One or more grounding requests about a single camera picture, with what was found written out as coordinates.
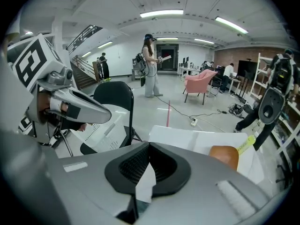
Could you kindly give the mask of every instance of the desk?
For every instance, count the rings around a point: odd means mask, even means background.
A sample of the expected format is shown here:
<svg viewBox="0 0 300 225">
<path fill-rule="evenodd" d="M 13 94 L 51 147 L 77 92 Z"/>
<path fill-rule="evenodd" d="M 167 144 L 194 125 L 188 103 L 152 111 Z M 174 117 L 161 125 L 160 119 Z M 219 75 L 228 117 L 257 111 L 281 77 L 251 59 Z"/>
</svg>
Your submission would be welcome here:
<svg viewBox="0 0 300 225">
<path fill-rule="evenodd" d="M 246 133 L 212 133 L 154 126 L 149 142 L 164 143 L 208 155 L 212 146 L 237 148 L 247 137 Z M 255 184 L 264 179 L 263 168 L 253 146 L 240 155 L 237 172 Z"/>
<path fill-rule="evenodd" d="M 177 68 L 177 75 L 178 75 L 178 76 L 181 75 L 181 69 L 182 69 L 182 68 L 183 68 L 183 67 L 179 67 L 179 66 L 178 66 L 178 68 Z"/>
<path fill-rule="evenodd" d="M 197 69 L 191 69 L 191 68 L 181 67 L 181 80 L 182 80 L 182 77 L 183 77 L 183 71 L 186 71 L 187 73 L 188 73 L 188 71 L 194 71 L 194 72 L 198 72 L 198 73 L 201 72 L 200 70 L 197 70 Z"/>
<path fill-rule="evenodd" d="M 139 71 L 140 71 L 139 68 L 134 68 L 134 69 L 131 70 L 131 72 L 132 72 L 131 80 L 132 81 L 135 81 L 136 79 L 141 79 L 141 75 L 138 74 Z"/>
<path fill-rule="evenodd" d="M 238 86 L 236 88 L 236 91 L 237 91 L 239 89 L 241 81 L 237 80 L 235 78 L 232 78 L 232 77 L 229 77 L 229 79 L 231 80 L 231 84 L 230 84 L 229 91 L 228 91 L 228 93 L 230 94 L 231 88 L 233 87 L 233 82 L 237 82 L 238 83 Z"/>
</svg>

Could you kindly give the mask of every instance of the black mesh vent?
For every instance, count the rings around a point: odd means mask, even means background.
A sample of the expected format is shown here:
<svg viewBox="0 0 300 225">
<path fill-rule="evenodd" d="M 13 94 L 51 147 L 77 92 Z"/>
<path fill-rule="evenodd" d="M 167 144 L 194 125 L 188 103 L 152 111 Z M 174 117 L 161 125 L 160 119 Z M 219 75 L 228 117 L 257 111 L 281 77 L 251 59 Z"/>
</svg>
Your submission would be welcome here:
<svg viewBox="0 0 300 225">
<path fill-rule="evenodd" d="M 148 146 L 119 166 L 120 173 L 134 184 L 138 184 L 149 164 Z"/>
<path fill-rule="evenodd" d="M 176 161 L 159 149 L 150 146 L 150 163 L 155 172 L 156 183 L 171 176 L 177 169 Z"/>
</svg>

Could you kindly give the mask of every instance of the woman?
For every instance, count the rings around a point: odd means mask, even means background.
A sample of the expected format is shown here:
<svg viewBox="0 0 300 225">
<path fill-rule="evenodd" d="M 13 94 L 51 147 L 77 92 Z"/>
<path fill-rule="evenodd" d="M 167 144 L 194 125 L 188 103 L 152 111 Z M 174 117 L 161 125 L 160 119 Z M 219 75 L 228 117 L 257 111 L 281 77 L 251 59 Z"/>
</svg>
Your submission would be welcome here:
<svg viewBox="0 0 300 225">
<path fill-rule="evenodd" d="M 144 46 L 142 47 L 142 54 L 146 62 L 146 82 L 145 82 L 145 97 L 153 98 L 154 96 L 162 96 L 159 93 L 158 88 L 158 75 L 157 75 L 157 64 L 158 59 L 154 58 L 151 44 L 155 41 L 155 38 L 151 34 L 146 34 L 144 39 Z"/>
</svg>

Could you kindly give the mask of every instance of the white shirt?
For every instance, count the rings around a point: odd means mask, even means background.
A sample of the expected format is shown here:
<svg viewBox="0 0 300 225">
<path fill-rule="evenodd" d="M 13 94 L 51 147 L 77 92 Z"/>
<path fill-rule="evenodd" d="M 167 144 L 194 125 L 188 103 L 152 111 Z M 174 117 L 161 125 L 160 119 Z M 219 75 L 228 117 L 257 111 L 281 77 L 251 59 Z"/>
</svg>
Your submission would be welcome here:
<svg viewBox="0 0 300 225">
<path fill-rule="evenodd" d="M 226 66 L 223 76 L 230 77 L 231 73 L 233 73 L 233 66 L 231 65 Z"/>
</svg>

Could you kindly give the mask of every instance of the computer monitor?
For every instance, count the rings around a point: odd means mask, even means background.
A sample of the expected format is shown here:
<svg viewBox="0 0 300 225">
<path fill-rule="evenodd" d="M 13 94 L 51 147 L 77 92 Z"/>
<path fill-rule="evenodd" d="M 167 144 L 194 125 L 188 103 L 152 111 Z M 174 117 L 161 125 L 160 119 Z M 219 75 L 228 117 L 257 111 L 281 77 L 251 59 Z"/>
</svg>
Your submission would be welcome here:
<svg viewBox="0 0 300 225">
<path fill-rule="evenodd" d="M 238 67 L 238 75 L 245 77 L 246 73 L 251 76 L 247 77 L 250 80 L 254 79 L 255 73 L 256 73 L 256 67 L 257 67 L 257 62 L 250 62 L 250 61 L 242 61 L 239 60 L 239 67 Z"/>
</svg>

